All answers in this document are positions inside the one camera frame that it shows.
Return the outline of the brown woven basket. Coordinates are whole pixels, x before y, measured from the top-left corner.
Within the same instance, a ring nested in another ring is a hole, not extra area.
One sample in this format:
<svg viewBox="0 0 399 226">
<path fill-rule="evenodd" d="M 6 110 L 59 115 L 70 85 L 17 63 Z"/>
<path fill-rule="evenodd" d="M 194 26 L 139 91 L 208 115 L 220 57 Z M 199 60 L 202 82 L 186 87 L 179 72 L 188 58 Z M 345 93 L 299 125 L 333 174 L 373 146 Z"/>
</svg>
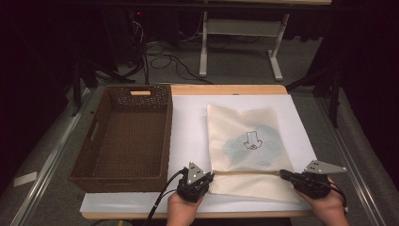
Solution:
<svg viewBox="0 0 399 226">
<path fill-rule="evenodd" d="M 162 190 L 172 113 L 170 86 L 105 88 L 70 181 L 87 193 Z"/>
</svg>

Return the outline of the white-legged desk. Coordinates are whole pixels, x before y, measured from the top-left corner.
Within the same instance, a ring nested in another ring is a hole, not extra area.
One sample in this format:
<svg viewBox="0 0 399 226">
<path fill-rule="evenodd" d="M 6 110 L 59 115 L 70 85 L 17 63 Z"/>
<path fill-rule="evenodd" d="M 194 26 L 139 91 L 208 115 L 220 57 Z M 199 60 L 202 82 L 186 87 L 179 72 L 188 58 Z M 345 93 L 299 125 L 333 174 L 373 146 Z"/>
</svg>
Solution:
<svg viewBox="0 0 399 226">
<path fill-rule="evenodd" d="M 201 0 L 205 4 L 210 3 L 237 3 L 241 8 L 245 6 L 255 7 L 320 7 L 329 6 L 332 0 Z M 272 74 L 276 81 L 282 81 L 277 54 L 282 37 L 287 27 L 290 12 L 283 12 L 278 20 L 250 20 L 250 19 L 209 19 L 208 12 L 202 13 L 202 43 L 199 60 L 199 76 L 207 75 L 208 64 L 208 37 L 210 35 L 244 36 L 274 38 L 275 44 L 267 50 L 267 57 L 272 68 Z"/>
</svg>

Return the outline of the white table mat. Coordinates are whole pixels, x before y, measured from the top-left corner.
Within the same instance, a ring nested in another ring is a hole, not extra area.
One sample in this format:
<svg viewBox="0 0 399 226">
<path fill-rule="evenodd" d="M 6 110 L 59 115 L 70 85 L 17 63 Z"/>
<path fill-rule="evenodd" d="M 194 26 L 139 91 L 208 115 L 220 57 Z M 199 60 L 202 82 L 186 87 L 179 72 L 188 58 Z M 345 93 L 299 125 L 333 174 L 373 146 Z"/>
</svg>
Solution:
<svg viewBox="0 0 399 226">
<path fill-rule="evenodd" d="M 292 97 L 271 95 L 175 95 L 168 174 L 190 162 L 210 170 L 207 141 L 208 105 L 225 106 L 239 112 L 272 108 L 277 113 L 280 136 L 295 171 L 302 171 L 315 154 Z M 84 218 L 145 218 L 157 193 L 88 193 L 81 205 Z M 199 207 L 200 218 L 290 218 L 309 216 L 306 202 L 283 203 L 249 197 L 206 194 Z"/>
</svg>

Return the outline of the black stand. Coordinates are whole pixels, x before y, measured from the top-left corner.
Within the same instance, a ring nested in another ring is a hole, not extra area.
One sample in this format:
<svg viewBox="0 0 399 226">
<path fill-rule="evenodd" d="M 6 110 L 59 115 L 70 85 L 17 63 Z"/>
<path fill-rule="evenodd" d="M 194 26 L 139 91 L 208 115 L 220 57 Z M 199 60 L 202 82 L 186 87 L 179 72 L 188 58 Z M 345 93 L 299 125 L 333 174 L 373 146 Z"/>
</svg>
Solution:
<svg viewBox="0 0 399 226">
<path fill-rule="evenodd" d="M 81 81 L 84 81 L 88 88 L 96 88 L 98 82 L 96 80 L 95 72 L 100 71 L 105 75 L 110 76 L 122 83 L 134 83 L 135 80 L 128 79 L 122 75 L 110 71 L 88 59 L 77 59 L 72 66 L 72 90 L 73 90 L 73 112 L 72 116 L 75 117 L 79 110 L 82 108 Z"/>
<path fill-rule="evenodd" d="M 337 114 L 339 103 L 339 91 L 341 71 L 326 68 L 296 80 L 286 86 L 287 91 L 292 91 L 301 86 L 314 84 L 312 94 L 314 97 L 328 98 L 328 117 L 335 128 L 338 128 Z"/>
</svg>

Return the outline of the person's left hand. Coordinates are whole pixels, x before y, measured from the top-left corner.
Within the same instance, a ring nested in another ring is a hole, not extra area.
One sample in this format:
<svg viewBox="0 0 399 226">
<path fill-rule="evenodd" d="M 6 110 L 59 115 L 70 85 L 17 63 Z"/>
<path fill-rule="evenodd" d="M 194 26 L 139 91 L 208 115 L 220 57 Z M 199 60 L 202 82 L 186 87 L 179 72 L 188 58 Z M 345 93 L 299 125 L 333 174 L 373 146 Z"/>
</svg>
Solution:
<svg viewBox="0 0 399 226">
<path fill-rule="evenodd" d="M 193 221 L 202 203 L 202 198 L 197 202 L 187 202 L 176 192 L 168 197 L 168 221 Z"/>
</svg>

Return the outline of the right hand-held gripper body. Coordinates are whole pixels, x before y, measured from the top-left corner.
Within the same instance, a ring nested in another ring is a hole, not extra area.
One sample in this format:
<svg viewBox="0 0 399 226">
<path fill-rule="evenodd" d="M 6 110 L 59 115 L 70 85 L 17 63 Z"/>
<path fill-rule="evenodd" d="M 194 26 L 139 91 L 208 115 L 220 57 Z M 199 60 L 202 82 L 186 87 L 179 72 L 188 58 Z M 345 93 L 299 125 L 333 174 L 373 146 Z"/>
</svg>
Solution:
<svg viewBox="0 0 399 226">
<path fill-rule="evenodd" d="M 344 172 L 347 172 L 345 167 L 312 160 L 303 172 L 297 174 L 295 189 L 314 200 L 325 198 L 332 190 L 329 174 Z"/>
</svg>

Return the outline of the dark computer tower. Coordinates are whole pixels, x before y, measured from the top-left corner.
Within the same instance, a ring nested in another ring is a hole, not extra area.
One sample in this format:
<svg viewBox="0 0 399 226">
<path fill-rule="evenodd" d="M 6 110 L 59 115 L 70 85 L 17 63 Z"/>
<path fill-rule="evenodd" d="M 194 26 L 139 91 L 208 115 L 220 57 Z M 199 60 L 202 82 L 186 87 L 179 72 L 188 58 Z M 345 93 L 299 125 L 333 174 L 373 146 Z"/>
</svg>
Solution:
<svg viewBox="0 0 399 226">
<path fill-rule="evenodd" d="M 143 53 L 143 29 L 128 9 L 114 8 L 103 12 L 108 37 L 118 65 L 132 68 Z"/>
</svg>

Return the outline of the cream mesh laundry bag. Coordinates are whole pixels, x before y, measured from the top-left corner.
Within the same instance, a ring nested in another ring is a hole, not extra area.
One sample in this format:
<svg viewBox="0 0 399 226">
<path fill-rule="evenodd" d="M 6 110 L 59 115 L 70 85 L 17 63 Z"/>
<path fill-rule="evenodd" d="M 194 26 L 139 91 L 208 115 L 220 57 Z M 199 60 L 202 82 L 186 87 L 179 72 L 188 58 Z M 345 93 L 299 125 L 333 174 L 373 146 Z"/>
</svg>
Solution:
<svg viewBox="0 0 399 226">
<path fill-rule="evenodd" d="M 293 168 L 283 142 L 288 162 L 279 169 L 227 169 L 230 160 L 223 151 L 225 143 L 260 125 L 270 126 L 279 133 L 278 117 L 274 109 L 263 108 L 240 113 L 227 107 L 207 106 L 208 150 L 211 169 L 215 175 L 210 192 L 268 199 L 272 202 L 298 203 L 299 197 L 292 185 L 279 177 L 280 170 Z"/>
</svg>

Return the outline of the white floor tape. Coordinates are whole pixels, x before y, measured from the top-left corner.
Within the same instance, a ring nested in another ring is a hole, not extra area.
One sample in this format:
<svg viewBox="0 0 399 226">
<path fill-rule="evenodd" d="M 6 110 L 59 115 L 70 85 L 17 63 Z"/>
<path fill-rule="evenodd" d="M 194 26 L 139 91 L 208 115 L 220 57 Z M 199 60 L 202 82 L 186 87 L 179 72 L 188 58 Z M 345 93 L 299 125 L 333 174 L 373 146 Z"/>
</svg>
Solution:
<svg viewBox="0 0 399 226">
<path fill-rule="evenodd" d="M 22 186 L 31 182 L 34 182 L 37 179 L 38 173 L 36 171 L 27 173 L 25 175 L 16 177 L 14 179 L 14 186 Z"/>
</svg>

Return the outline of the aluminium floor rail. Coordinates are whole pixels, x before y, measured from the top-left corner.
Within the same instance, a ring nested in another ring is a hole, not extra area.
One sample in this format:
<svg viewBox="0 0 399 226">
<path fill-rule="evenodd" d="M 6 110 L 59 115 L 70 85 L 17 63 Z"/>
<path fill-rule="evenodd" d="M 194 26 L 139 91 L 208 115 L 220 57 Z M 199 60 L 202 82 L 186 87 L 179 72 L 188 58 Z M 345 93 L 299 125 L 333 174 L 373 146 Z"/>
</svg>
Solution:
<svg viewBox="0 0 399 226">
<path fill-rule="evenodd" d="M 359 205 L 349 205 L 352 217 L 355 210 L 361 208 L 365 216 L 359 217 L 359 221 L 365 220 L 371 226 L 387 226 L 388 220 L 384 219 L 383 208 L 379 205 L 380 192 L 377 188 L 379 183 L 382 183 L 383 189 L 386 188 L 385 170 L 363 134 L 349 103 L 341 100 L 338 106 L 337 127 L 329 118 L 327 100 L 316 98 L 316 103 L 336 140 L 338 153 L 348 169 L 348 177 L 359 202 Z"/>
<path fill-rule="evenodd" d="M 83 89 L 83 106 L 75 117 L 72 116 L 72 93 L 70 91 L 67 92 L 70 102 L 45 132 L 32 153 L 26 158 L 22 165 L 22 173 L 16 176 L 19 177 L 36 171 L 38 173 L 37 179 L 22 186 L 13 185 L 16 177 L 11 182 L 12 191 L 16 191 L 19 194 L 20 201 L 17 203 L 16 213 L 12 215 L 11 223 L 7 226 L 26 226 L 27 222 L 31 219 L 56 171 L 57 165 L 66 152 L 66 145 L 69 142 L 70 136 L 81 119 L 81 111 L 87 105 L 94 92 L 95 89 Z"/>
</svg>

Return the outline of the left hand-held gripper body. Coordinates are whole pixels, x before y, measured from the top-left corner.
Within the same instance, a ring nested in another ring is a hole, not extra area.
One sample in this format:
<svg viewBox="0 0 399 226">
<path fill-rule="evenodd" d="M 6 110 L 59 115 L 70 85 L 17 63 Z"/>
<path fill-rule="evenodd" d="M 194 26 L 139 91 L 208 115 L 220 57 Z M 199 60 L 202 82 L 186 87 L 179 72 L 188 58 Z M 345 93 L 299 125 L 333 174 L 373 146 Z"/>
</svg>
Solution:
<svg viewBox="0 0 399 226">
<path fill-rule="evenodd" d="M 190 162 L 179 180 L 177 194 L 186 202 L 197 202 L 209 189 L 210 173 Z"/>
</svg>

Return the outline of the person's right hand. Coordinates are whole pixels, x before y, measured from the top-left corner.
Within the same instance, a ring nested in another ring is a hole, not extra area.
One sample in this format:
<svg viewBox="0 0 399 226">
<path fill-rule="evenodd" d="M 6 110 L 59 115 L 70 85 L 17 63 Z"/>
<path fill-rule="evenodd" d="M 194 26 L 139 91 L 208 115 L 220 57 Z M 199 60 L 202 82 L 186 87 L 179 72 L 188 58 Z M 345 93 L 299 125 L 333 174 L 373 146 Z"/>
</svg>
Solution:
<svg viewBox="0 0 399 226">
<path fill-rule="evenodd" d="M 298 190 L 295 193 L 311 206 L 312 212 L 321 220 L 337 221 L 338 218 L 345 218 L 343 196 L 337 192 L 338 187 L 331 179 L 329 182 L 331 191 L 322 199 L 312 199 Z"/>
</svg>

